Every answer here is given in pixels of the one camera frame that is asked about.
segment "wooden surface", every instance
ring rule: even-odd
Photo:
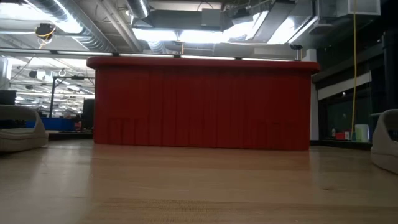
[[[0,223],[397,223],[368,151],[93,146],[0,155]]]

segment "ductwork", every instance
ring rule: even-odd
[[[166,54],[167,49],[162,41],[148,41],[150,50],[154,54]]]
[[[149,15],[149,4],[147,0],[127,0],[130,13],[137,19],[143,19]]]
[[[57,27],[72,37],[89,51],[115,52],[116,48],[95,26],[93,21],[73,0],[25,0],[36,10],[47,14]]]

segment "red skirted counter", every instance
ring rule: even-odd
[[[308,150],[313,62],[94,57],[97,144]]]

